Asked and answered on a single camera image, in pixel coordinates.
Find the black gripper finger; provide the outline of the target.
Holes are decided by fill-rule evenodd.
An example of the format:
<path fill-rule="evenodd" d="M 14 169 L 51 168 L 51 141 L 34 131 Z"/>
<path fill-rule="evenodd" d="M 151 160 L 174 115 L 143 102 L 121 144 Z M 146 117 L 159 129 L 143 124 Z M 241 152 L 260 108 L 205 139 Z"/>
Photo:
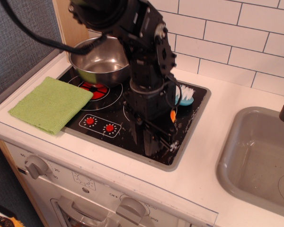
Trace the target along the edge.
<path fill-rule="evenodd" d="M 149 129 L 145 129 L 143 131 L 143 142 L 146 156 L 154 156 L 164 147 L 162 137 L 155 135 L 154 132 Z"/>
<path fill-rule="evenodd" d="M 130 128 L 131 128 L 133 141 L 135 142 L 135 144 L 138 144 L 138 137 L 137 137 L 137 131 L 136 131 L 136 119 L 135 118 L 130 120 Z"/>

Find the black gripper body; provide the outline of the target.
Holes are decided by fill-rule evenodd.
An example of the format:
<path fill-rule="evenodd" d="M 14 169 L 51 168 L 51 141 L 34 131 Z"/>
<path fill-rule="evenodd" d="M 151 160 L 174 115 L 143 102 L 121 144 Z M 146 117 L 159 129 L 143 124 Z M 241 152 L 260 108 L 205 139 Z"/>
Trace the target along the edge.
<path fill-rule="evenodd" d="M 169 147 L 175 138 L 176 128 L 170 112 L 175 104 L 177 81 L 160 78 L 155 86 L 138 85 L 130 79 L 129 89 L 124 93 L 125 109 L 129 119 L 136 119 L 138 145 L 143 145 L 143 131 L 149 129 L 162 137 L 163 145 Z"/>

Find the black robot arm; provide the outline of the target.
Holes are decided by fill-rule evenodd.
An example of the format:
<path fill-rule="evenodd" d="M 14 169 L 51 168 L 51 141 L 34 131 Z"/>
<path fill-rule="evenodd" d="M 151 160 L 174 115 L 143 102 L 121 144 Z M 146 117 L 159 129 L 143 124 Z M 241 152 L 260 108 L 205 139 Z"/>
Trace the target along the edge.
<path fill-rule="evenodd" d="M 178 82 L 171 73 L 176 55 L 162 15 L 146 0 L 73 0 L 69 11 L 87 28 L 117 38 L 130 64 L 124 93 L 133 140 L 147 156 L 173 143 L 170 113 L 177 106 Z"/>

